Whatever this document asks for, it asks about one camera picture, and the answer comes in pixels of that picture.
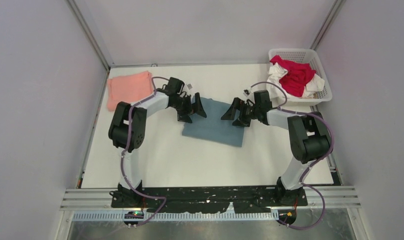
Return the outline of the blue grey t shirt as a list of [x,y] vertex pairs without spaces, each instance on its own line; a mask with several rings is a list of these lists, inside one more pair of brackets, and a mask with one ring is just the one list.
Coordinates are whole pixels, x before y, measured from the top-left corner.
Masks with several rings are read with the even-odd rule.
[[201,103],[207,117],[192,115],[192,123],[185,123],[181,134],[184,137],[242,147],[244,128],[233,126],[230,120],[221,120],[230,105],[204,97],[201,98]]

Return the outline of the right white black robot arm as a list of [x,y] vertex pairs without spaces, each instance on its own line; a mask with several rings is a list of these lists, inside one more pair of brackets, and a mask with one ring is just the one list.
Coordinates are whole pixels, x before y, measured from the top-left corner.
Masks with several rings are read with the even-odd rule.
[[286,171],[277,179],[274,201],[288,205],[301,195],[303,183],[313,165],[332,150],[329,126],[320,112],[296,112],[273,107],[267,90],[254,93],[254,100],[233,99],[221,116],[235,127],[249,127],[252,120],[266,126],[288,130],[292,159]]

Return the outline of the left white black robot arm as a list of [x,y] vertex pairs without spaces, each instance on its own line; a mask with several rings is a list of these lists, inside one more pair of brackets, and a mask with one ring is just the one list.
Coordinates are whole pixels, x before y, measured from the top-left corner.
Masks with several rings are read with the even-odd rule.
[[117,104],[109,127],[108,137],[113,146],[121,150],[121,179],[114,200],[139,206],[148,195],[142,192],[142,177],[138,164],[138,149],[143,144],[147,119],[155,113],[173,108],[178,122],[192,123],[191,115],[206,118],[200,93],[191,93],[191,85],[178,78],[167,79],[167,84],[154,88],[149,96],[133,103],[121,101]]

